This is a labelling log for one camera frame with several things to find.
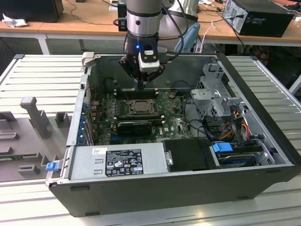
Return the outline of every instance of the white sticker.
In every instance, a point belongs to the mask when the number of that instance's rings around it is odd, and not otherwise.
[[[144,54],[145,55],[153,55],[154,51],[153,50],[146,50],[146,51],[144,51]]]
[[[93,148],[92,154],[105,154],[108,149],[106,147]]]

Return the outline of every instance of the metal slotted surface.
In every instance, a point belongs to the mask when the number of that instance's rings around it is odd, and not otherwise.
[[[229,61],[256,95],[283,133],[301,153],[301,106],[259,60],[229,56]],[[239,93],[229,82],[238,97]]]
[[[72,116],[81,68],[81,55],[25,55],[0,81],[0,111],[28,117],[20,102],[23,97],[36,97],[37,108],[47,116],[57,112]]]

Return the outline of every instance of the yellow wire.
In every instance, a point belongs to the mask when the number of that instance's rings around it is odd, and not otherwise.
[[[228,133],[226,133],[225,135],[220,137],[220,140],[225,139],[227,136],[231,135],[232,133],[233,133],[233,130],[229,131]]]

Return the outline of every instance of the desk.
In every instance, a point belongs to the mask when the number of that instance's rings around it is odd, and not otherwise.
[[[116,11],[109,11],[109,5],[101,0],[88,0],[85,3],[76,3],[75,0],[63,0],[64,12],[58,23],[30,22],[27,27],[9,28],[0,24],[0,36],[22,37],[38,39],[43,54],[49,54],[46,39],[79,39],[79,40],[123,40],[125,32],[119,32],[114,25],[94,25],[83,23],[71,15],[73,11],[81,20],[91,23],[112,24],[117,18]],[[199,13],[199,21],[212,21],[221,19],[215,12]],[[240,44],[232,28],[225,21],[215,23],[217,29],[211,29],[207,35],[206,43]],[[201,23],[199,34],[203,37],[210,23]],[[282,38],[240,36],[246,45],[271,46],[301,46],[301,24],[292,21]]]

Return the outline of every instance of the blue latch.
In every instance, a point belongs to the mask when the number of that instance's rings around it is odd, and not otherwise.
[[[46,165],[46,171],[49,172],[49,171],[58,171],[59,168],[58,168],[58,162],[49,162],[47,163]]]
[[[212,145],[214,152],[233,152],[233,148],[230,143],[220,142]]]

